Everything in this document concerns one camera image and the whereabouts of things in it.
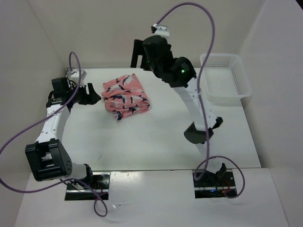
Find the pink shark print shorts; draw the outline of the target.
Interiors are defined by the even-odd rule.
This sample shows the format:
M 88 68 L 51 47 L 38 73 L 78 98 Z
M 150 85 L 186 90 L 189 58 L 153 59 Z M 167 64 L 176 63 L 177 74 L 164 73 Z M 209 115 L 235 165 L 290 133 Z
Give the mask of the pink shark print shorts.
M 101 93 L 105 109 L 119 121 L 134 114 L 143 114 L 150 109 L 148 97 L 137 76 L 123 75 L 103 84 Z

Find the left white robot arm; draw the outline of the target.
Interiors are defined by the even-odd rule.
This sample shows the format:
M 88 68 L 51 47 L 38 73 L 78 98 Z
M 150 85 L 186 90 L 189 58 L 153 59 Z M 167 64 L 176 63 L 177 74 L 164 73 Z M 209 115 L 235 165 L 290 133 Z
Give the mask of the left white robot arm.
M 52 79 L 52 86 L 46 103 L 48 120 L 36 141 L 25 148 L 28 163 L 38 182 L 73 178 L 82 188 L 89 189 L 95 182 L 90 166 L 72 162 L 62 136 L 73 105 L 94 105 L 101 97 L 92 83 L 77 87 L 74 81 L 56 78 Z

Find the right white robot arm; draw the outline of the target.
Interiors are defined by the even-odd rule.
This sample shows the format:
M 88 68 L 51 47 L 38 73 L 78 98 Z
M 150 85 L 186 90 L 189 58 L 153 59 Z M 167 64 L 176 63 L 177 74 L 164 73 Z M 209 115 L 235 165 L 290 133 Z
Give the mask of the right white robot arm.
M 216 116 L 208 102 L 203 99 L 200 88 L 201 77 L 191 61 L 186 57 L 174 57 L 171 45 L 160 35 L 153 35 L 145 40 L 134 40 L 131 67 L 137 65 L 142 57 L 141 69 L 151 71 L 157 78 L 169 84 L 187 107 L 193 120 L 184 131 L 185 138 L 195 144 L 199 151 L 206 147 L 206 158 L 202 162 L 208 167 L 210 159 L 210 139 L 213 130 L 223 123 L 222 117 Z

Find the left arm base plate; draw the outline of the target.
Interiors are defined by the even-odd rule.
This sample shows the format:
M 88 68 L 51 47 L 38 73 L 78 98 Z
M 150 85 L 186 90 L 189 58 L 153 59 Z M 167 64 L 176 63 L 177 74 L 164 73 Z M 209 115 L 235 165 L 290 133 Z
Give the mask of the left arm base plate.
M 108 200 L 109 198 L 109 183 L 110 173 L 94 172 L 92 181 L 87 183 L 91 189 L 93 189 L 102 200 Z M 78 182 L 68 182 L 66 184 L 65 201 L 93 201 L 97 197 L 86 186 Z

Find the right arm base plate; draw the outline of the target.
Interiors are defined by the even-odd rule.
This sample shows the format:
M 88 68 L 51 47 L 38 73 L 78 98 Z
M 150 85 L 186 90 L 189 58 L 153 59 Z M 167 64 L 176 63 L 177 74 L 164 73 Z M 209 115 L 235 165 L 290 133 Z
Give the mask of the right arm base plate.
M 200 180 L 193 178 L 195 198 L 222 198 L 238 195 L 232 171 L 206 171 Z

